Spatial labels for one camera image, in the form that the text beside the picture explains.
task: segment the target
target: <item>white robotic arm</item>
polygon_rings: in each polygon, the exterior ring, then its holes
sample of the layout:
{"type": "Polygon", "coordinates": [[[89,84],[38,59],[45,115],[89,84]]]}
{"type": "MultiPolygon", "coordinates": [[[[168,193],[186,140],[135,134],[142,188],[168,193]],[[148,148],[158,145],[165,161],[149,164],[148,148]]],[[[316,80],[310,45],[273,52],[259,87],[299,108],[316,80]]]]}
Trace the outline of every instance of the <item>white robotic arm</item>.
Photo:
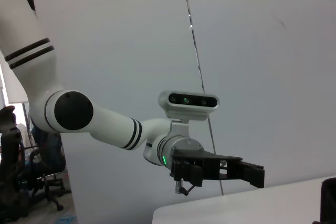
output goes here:
{"type": "Polygon", "coordinates": [[[64,90],[56,78],[54,47],[27,0],[0,0],[0,50],[27,93],[34,123],[44,131],[89,132],[126,150],[169,131],[168,120],[139,122],[64,90]]]}

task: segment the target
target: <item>floor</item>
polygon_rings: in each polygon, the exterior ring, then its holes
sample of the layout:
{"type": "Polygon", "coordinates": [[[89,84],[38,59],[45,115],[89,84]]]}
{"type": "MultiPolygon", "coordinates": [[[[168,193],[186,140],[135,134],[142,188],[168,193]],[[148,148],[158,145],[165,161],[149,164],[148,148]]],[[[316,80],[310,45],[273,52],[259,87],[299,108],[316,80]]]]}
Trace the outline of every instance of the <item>floor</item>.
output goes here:
{"type": "MultiPolygon", "coordinates": [[[[66,189],[70,189],[69,178],[67,174],[61,174],[66,189]]],[[[28,217],[20,218],[13,224],[78,224],[76,211],[73,205],[72,194],[65,194],[57,198],[59,203],[64,206],[62,211],[57,211],[53,202],[43,200],[36,204],[28,217]]]]}

